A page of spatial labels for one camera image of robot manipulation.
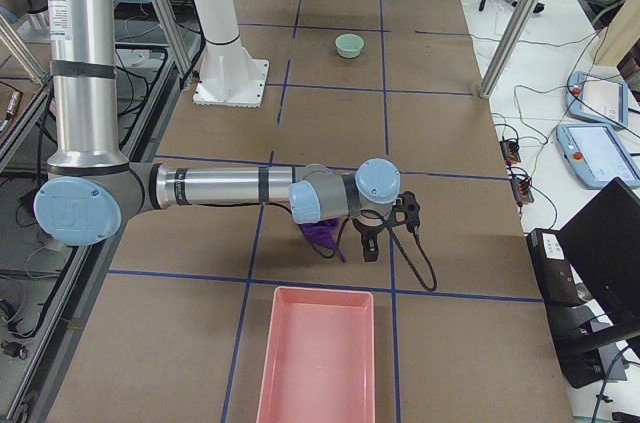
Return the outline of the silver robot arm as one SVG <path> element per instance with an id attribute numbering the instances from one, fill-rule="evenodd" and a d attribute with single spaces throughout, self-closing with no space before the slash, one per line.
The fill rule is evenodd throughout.
<path id="1" fill-rule="evenodd" d="M 377 258 L 378 234 L 390 229 L 401 200 L 400 174 L 387 160 L 371 159 L 342 175 L 320 165 L 196 169 L 131 162 L 119 146 L 116 1 L 48 0 L 57 150 L 34 200 L 46 233 L 87 246 L 141 213 L 173 205 L 284 202 L 299 225 L 351 221 L 364 258 Z"/>

